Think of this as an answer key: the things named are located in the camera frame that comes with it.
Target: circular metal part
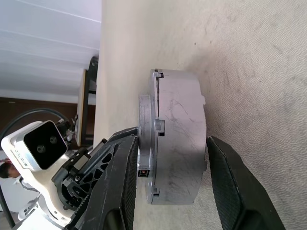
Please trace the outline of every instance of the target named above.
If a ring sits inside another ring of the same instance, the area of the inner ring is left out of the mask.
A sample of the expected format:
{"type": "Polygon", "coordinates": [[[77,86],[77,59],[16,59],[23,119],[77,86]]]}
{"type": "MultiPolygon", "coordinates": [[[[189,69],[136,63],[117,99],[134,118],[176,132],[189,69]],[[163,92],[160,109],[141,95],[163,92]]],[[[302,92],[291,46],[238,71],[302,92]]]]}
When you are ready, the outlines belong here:
{"type": "Polygon", "coordinates": [[[36,148],[37,152],[38,153],[44,153],[46,152],[46,148],[44,145],[39,145],[37,148],[36,148]]]}
{"type": "Polygon", "coordinates": [[[192,204],[205,170],[206,120],[193,74],[155,69],[150,94],[140,96],[138,176],[147,202],[192,204]]]}
{"type": "Polygon", "coordinates": [[[58,139],[56,137],[50,137],[50,143],[56,144],[58,142],[58,139]]]}

